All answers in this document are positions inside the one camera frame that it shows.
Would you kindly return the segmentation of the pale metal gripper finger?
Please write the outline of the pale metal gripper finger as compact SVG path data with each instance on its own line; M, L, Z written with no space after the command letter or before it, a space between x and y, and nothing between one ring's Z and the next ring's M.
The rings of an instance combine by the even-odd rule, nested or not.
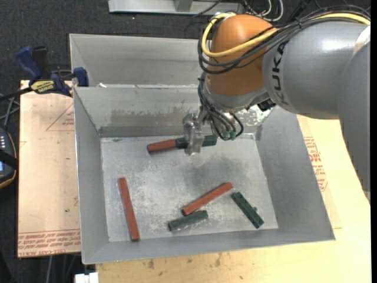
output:
M192 156L196 153L200 153L204 142L204 135L201 133L194 133L190 136L189 140L189 155Z
M186 141L186 147L184 149L185 154L193 154L194 134L189 131L188 133L184 134L184 139Z

